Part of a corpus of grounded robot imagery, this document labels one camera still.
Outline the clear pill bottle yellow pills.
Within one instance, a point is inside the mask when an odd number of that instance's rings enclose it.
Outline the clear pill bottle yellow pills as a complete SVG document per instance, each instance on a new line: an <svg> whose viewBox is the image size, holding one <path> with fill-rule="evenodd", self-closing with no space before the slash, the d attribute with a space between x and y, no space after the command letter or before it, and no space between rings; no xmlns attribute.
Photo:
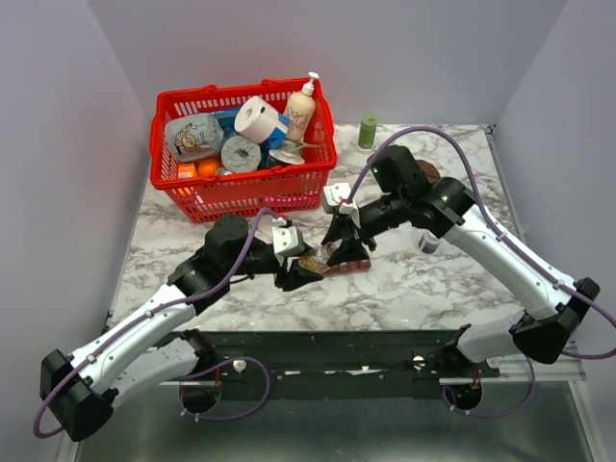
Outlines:
<svg viewBox="0 0 616 462"><path fill-rule="evenodd" d="M338 245L336 243L327 243L312 248L297 259L298 264L305 270L324 274L330 270L330 266L327 262L337 248Z"/></svg>

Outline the red weekly pill organizer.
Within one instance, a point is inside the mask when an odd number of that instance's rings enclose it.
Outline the red weekly pill organizer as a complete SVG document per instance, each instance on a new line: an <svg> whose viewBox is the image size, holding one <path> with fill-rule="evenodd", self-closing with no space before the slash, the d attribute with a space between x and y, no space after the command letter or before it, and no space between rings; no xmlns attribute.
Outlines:
<svg viewBox="0 0 616 462"><path fill-rule="evenodd" d="M345 262L340 265L330 267L322 275L324 277L334 277L339 275L352 274L356 272L365 272L370 270L372 262L370 260L362 260L355 262Z"/></svg>

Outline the green lid of bottle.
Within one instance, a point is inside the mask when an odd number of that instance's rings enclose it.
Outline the green lid of bottle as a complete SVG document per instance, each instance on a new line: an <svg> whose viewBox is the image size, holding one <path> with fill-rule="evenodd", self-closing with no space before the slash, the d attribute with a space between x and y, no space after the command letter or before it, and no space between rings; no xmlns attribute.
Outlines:
<svg viewBox="0 0 616 462"><path fill-rule="evenodd" d="M377 126L378 118L376 115L366 114L362 117L357 141L357 144L360 148L372 148Z"/></svg>

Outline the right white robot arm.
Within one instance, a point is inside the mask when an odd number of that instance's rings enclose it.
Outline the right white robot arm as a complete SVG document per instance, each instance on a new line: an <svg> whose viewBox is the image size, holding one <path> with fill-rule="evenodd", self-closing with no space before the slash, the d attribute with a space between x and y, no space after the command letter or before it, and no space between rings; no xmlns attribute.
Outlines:
<svg viewBox="0 0 616 462"><path fill-rule="evenodd" d="M518 353L554 363L599 294L598 284L574 280L507 231L492 229L494 217L481 213L469 188L451 177L430 182L406 147L386 147L372 174L382 195L362 207L347 183L322 190L323 209L333 217L322 241L339 245L328 266L367 259L377 235L409 222L473 257L524 307L500 321L460 327L442 356L449 374L462 377L477 363Z"/></svg>

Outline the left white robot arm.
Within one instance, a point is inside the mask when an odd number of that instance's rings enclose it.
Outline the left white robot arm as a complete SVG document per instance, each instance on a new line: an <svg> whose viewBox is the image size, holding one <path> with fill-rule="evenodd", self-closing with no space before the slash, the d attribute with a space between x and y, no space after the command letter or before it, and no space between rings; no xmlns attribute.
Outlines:
<svg viewBox="0 0 616 462"><path fill-rule="evenodd" d="M283 291L320 280L297 262L310 249L301 231L269 208L257 214L265 215L272 218L271 243L256 238L257 221L225 215L206 232L203 246L132 315L69 354L57 349L47 354L40 367L42 405L34 435L46 439L65 432L72 441L83 441L140 391L184 376L206 378L214 366L209 351L183 339L155 345L228 294L235 275L271 274Z"/></svg>

